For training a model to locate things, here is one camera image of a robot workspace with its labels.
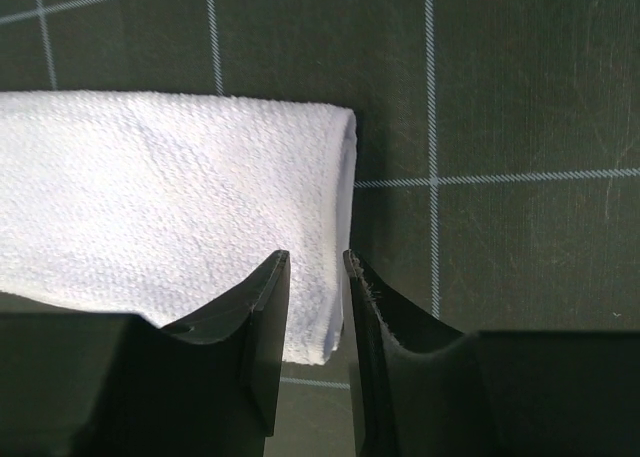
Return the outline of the white towel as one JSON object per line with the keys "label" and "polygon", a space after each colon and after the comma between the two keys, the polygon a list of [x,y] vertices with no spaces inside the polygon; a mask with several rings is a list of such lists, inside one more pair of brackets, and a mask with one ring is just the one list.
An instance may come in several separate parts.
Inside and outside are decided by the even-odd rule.
{"label": "white towel", "polygon": [[283,358],[343,325],[356,117],[328,104],[155,92],[1,96],[1,288],[174,322],[290,255]]}

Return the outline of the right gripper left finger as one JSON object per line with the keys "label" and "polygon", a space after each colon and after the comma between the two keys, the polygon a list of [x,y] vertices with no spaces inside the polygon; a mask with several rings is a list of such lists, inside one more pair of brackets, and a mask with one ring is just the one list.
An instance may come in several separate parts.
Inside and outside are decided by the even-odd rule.
{"label": "right gripper left finger", "polygon": [[5,456],[260,456],[272,436],[290,257],[164,327],[134,314],[1,316]]}

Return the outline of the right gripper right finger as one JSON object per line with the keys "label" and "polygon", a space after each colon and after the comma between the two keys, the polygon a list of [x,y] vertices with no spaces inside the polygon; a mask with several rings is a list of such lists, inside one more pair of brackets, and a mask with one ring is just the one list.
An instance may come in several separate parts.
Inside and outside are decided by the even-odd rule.
{"label": "right gripper right finger", "polygon": [[461,332],[343,258],[357,455],[638,454],[637,332]]}

